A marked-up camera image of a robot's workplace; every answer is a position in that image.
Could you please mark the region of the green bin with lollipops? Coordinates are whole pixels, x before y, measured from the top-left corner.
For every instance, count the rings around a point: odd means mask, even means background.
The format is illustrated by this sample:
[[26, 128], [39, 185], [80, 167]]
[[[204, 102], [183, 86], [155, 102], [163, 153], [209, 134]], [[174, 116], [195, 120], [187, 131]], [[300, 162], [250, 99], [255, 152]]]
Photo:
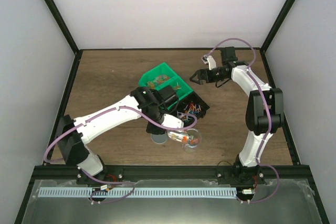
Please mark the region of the green bin with lollipops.
[[182, 100], [193, 92], [193, 89], [179, 76], [169, 77], [168, 75], [161, 74], [154, 78], [153, 83], [155, 89], [158, 91], [170, 86], [179, 100]]

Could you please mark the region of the silver metal scoop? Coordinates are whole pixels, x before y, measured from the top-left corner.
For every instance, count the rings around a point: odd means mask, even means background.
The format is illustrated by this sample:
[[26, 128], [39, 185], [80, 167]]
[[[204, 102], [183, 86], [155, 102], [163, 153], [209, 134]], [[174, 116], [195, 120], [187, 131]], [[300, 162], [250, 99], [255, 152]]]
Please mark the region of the silver metal scoop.
[[181, 142], [182, 144], [188, 144], [194, 140], [194, 137], [185, 131], [167, 131], [167, 135], [170, 139]]

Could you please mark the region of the green bin with star candies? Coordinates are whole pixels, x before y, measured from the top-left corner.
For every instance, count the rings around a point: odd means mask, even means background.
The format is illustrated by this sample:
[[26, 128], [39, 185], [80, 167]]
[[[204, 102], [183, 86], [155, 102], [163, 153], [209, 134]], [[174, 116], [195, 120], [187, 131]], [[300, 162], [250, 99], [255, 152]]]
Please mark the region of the green bin with star candies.
[[176, 72], [166, 62], [163, 62], [145, 72], [139, 80], [139, 86], [156, 88], [176, 75]]

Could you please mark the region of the black bin with lollipops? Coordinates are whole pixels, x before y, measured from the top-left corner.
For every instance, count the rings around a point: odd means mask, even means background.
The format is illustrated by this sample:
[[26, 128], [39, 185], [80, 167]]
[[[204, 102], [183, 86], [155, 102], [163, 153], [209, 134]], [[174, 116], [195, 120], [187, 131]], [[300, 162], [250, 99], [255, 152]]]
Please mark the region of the black bin with lollipops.
[[191, 123], [193, 119], [189, 115], [195, 115], [198, 119], [203, 118], [210, 106], [196, 93], [191, 92], [181, 99], [177, 108], [171, 113], [173, 116], [180, 117], [183, 122]]

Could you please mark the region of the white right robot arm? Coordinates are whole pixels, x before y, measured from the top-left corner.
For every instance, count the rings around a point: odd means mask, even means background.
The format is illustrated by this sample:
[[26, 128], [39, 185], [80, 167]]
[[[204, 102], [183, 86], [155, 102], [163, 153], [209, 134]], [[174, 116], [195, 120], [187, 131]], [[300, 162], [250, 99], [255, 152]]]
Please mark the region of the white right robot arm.
[[245, 115], [248, 135], [233, 166], [235, 181], [244, 184], [257, 171], [267, 142], [284, 124], [283, 92], [257, 77], [246, 61], [238, 60], [234, 47], [222, 50], [221, 58], [222, 64], [217, 66], [212, 54], [205, 54], [202, 61], [207, 68], [196, 71], [190, 81], [201, 85], [231, 80], [248, 96]]

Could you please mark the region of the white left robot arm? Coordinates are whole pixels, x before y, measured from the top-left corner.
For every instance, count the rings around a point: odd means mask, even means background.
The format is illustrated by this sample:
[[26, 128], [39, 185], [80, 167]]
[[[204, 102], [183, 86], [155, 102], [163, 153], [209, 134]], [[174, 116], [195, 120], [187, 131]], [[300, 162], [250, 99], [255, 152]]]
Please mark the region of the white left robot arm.
[[138, 87], [119, 102], [95, 113], [72, 119], [70, 115], [61, 117], [57, 126], [57, 136], [70, 131], [57, 143], [65, 164], [78, 166], [89, 175], [95, 184], [102, 184], [107, 178], [101, 158], [94, 154], [88, 144], [102, 133], [120, 124], [148, 118], [146, 131], [163, 134], [167, 130], [181, 129], [182, 120], [168, 113], [168, 107], [178, 101], [171, 86], [161, 90]]

